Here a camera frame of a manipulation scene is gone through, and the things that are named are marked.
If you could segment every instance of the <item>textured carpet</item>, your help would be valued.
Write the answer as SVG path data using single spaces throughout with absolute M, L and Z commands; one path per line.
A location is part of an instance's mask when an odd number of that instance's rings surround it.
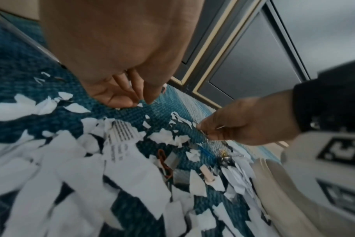
M 28 26 L 29 21 L 9 15 L 17 27 L 20 27 L 26 34 L 35 38 L 40 44 L 45 44 L 41 30 L 36 22 Z M 47 72 L 52 77 L 41 75 L 41 72 Z M 66 82 L 54 79 L 53 77 L 62 77 Z M 35 82 L 33 77 L 45 79 L 43 85 Z M 60 103 L 57 109 L 48 115 L 28 116 L 10 122 L 0 122 L 0 143 L 15 142 L 24 129 L 28 129 L 31 135 L 37 139 L 42 138 L 41 132 L 48 130 L 55 132 L 58 130 L 69 130 L 76 138 L 82 134 L 82 124 L 80 119 L 86 117 L 94 118 L 117 118 L 130 122 L 139 131 L 145 130 L 142 126 L 145 114 L 150 116 L 148 123 L 152 126 L 147 130 L 147 136 L 161 128 L 170 128 L 172 111 L 176 111 L 181 117 L 190 121 L 201 121 L 204 117 L 212 113 L 212 109 L 198 102 L 192 97 L 168 87 L 165 94 L 161 95 L 152 105 L 144 104 L 143 108 L 132 108 L 115 110 L 108 108 L 94 99 L 87 96 L 77 79 L 67 70 L 61 68 L 56 63 L 50 61 L 47 57 L 41 55 L 26 43 L 20 41 L 15 35 L 3 29 L 0 25 L 0 102 L 14 102 L 13 97 L 21 93 L 37 102 L 44 100 L 47 96 L 56 97 L 59 91 L 65 91 L 74 94 L 73 101 L 81 104 L 91 110 L 90 114 L 75 114 L 63 108 L 66 104 Z M 179 135 L 189 135 L 195 143 L 204 142 L 204 137 L 195 129 L 190 129 L 188 125 L 178 123 L 173 129 L 179 130 Z M 215 160 L 202 154 L 201 161 L 197 163 L 190 162 L 185 151 L 187 147 L 177 149 L 164 144 L 156 144 L 149 139 L 137 144 L 139 150 L 148 157 L 150 154 L 156 154 L 158 149 L 163 149 L 168 155 L 171 151 L 177 153 L 180 158 L 179 169 L 199 170 L 202 164 L 213 165 Z M 219 142 L 205 143 L 204 147 L 218 153 L 219 148 L 223 148 Z M 208 197 L 195 197 L 194 209 L 197 214 L 202 213 L 212 205 L 218 205 L 223 202 L 228 214 L 230 215 L 234 226 L 245 236 L 253 236 L 245 224 L 249 220 L 247 215 L 248 206 L 241 195 L 238 195 L 237 201 L 231 203 L 221 192 L 215 191 L 211 186 L 207 186 Z M 10 207 L 16 197 L 17 192 L 9 193 L 0 197 L 0 227 L 4 228 L 4 223 L 9 215 Z M 165 236 L 163 217 L 156 220 L 150 214 L 138 198 L 134 198 L 124 191 L 120 192 L 118 199 L 112 206 L 114 214 L 120 220 L 124 231 L 118 231 L 104 225 L 101 236 Z M 215 229 L 203 232 L 203 236 L 221 236 L 224 224 L 217 219 Z

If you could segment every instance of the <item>black sleeve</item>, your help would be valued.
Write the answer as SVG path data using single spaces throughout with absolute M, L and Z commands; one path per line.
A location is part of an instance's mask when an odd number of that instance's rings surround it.
M 293 111 L 301 131 L 355 131 L 355 62 L 318 75 L 293 89 Z

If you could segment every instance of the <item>gold trim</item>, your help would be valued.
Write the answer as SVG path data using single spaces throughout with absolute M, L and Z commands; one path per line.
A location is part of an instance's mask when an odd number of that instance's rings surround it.
M 207 101 L 208 103 L 210 103 L 211 105 L 216 106 L 216 107 L 218 107 L 218 108 L 221 108 L 220 105 L 218 105 L 217 103 L 215 103 L 215 102 L 212 101 L 211 99 L 206 98 L 205 96 L 201 95 L 200 93 L 198 93 L 198 92 L 196 92 L 196 91 L 193 91 L 193 93 L 194 93 L 195 95 L 197 95 L 198 97 L 201 97 L 202 99 L 206 100 L 206 101 Z
M 220 49 L 218 54 L 215 56 L 214 60 L 211 62 L 210 66 L 207 68 L 205 71 L 204 75 L 201 77 L 200 81 L 197 83 L 196 87 L 193 89 L 193 93 L 200 95 L 198 93 L 198 89 L 201 87 L 202 83 L 205 81 L 206 77 L 209 75 L 211 70 L 214 68 L 214 66 L 217 64 L 219 61 L 220 57 L 223 55 L 225 50 L 228 48 L 228 46 L 232 43 L 233 39 L 236 37 L 236 35 L 239 33 L 239 31 L 242 29 L 242 27 L 245 25 L 249 17 L 252 15 L 252 13 L 255 11 L 259 3 L 263 0 L 255 0 L 253 4 L 249 7 L 249 10 L 246 12 L 245 16 L 240 20 L 240 22 L 237 24 L 236 28 L 232 31 L 231 35 L 228 37 L 227 41 L 224 43 L 223 47 Z M 200 95 L 203 99 L 207 101 L 211 101 L 207 99 L 206 97 Z
M 181 82 L 181 80 L 179 80 L 179 79 L 177 79 L 177 78 L 175 78 L 175 77 L 171 77 L 171 80 L 173 81 L 173 82 L 176 82 L 176 83 L 178 83 L 179 85 L 183 85 L 183 83 Z
M 185 84 L 185 82 L 188 80 L 188 77 L 190 76 L 190 74 L 192 73 L 193 69 L 197 66 L 198 61 L 200 61 L 202 55 L 204 54 L 204 52 L 206 51 L 206 49 L 209 47 L 209 44 L 212 42 L 212 40 L 214 39 L 214 37 L 216 36 L 216 34 L 218 33 L 220 27 L 223 25 L 224 20 L 228 17 L 229 13 L 231 12 L 232 8 L 235 6 L 235 3 L 238 0 L 231 0 L 230 3 L 228 4 L 228 6 L 226 7 L 226 9 L 224 10 L 223 14 L 221 15 L 221 17 L 219 18 L 218 22 L 215 24 L 213 30 L 211 31 L 210 35 L 208 36 L 208 38 L 206 39 L 204 45 L 202 46 L 202 48 L 200 49 L 200 51 L 198 52 L 196 58 L 194 58 L 193 63 L 190 65 L 190 67 L 188 68 L 188 70 L 186 71 L 183 79 L 181 80 L 182 85 Z

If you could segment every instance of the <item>beige fabric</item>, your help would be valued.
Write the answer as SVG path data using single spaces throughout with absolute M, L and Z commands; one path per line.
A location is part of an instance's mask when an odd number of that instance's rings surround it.
M 0 10 L 32 20 L 39 20 L 39 0 L 0 0 Z
M 305 197 L 297 190 L 283 167 L 271 160 L 266 161 L 272 176 L 290 200 L 326 236 L 355 237 L 355 223 Z
M 252 167 L 256 174 L 252 181 L 257 194 L 283 237 L 323 237 L 279 187 L 264 159 L 256 160 Z

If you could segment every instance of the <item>hand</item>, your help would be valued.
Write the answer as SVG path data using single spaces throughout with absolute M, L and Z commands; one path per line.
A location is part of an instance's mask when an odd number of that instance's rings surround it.
M 41 0 L 40 20 L 49 49 L 89 95 L 111 107 L 130 107 L 159 96 L 181 62 L 203 3 Z
M 235 100 L 197 125 L 210 140 L 235 140 L 263 145 L 295 138 L 299 133 L 292 108 L 292 91 L 263 98 Z

